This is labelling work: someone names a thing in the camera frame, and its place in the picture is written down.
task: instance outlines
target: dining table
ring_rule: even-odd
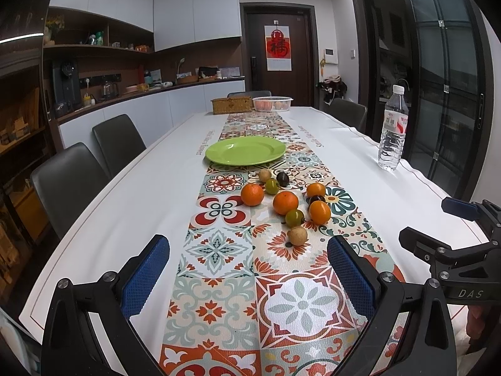
[[[283,156],[245,167],[205,158],[212,144],[245,136],[255,125],[285,143]],[[19,320],[42,343],[60,279],[95,282],[160,234],[169,241],[169,260],[130,321],[167,374],[330,374],[367,323],[327,259],[332,236],[343,236],[379,272],[418,284],[430,277],[429,265],[400,246],[405,227],[453,249],[488,241],[475,222],[444,213],[448,194],[406,160],[392,172],[377,160],[378,143],[312,107],[194,114],[88,205],[44,266]],[[260,183],[261,168],[289,176],[283,189],[297,195],[304,212],[304,245],[289,242],[272,195],[258,206],[242,202],[241,189]],[[324,184],[331,209],[320,226],[307,213],[306,187],[314,182]],[[450,305],[449,311],[454,331],[464,329],[467,309]],[[126,374],[99,316],[90,315],[111,368]],[[401,314],[374,372],[387,366],[404,324]]]

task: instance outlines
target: bottle label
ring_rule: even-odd
[[[407,118],[408,116],[403,113],[385,110],[383,129],[387,129],[392,133],[405,134],[407,131]]]

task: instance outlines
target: patterned table runner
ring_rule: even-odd
[[[284,156],[252,167],[210,164],[194,204],[167,313],[160,366],[171,376],[330,374],[356,341],[366,318],[356,313],[327,260],[327,241],[343,235],[379,271],[402,273],[371,224],[329,169],[276,113],[232,114],[220,140],[267,125],[286,144]],[[248,207],[240,190],[257,173],[285,171],[300,200],[308,241],[287,240],[273,197]],[[306,186],[321,182],[331,220],[309,220]],[[402,333],[395,325],[377,368]]]

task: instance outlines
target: bottle cap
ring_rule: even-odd
[[[404,86],[393,85],[393,93],[396,93],[398,95],[403,95],[404,92],[405,92]]]

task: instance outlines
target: orange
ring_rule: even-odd
[[[306,194],[309,198],[313,195],[325,196],[325,186],[319,182],[314,182],[306,187]]]
[[[297,209],[298,206],[299,199],[290,191],[279,192],[273,198],[273,209],[279,215],[286,215],[288,211]]]
[[[265,192],[259,184],[249,183],[242,188],[240,197],[242,198],[242,202],[246,205],[256,206],[262,202],[265,197]]]
[[[310,217],[315,224],[325,224],[331,218],[331,209],[325,202],[312,202],[310,205]]]

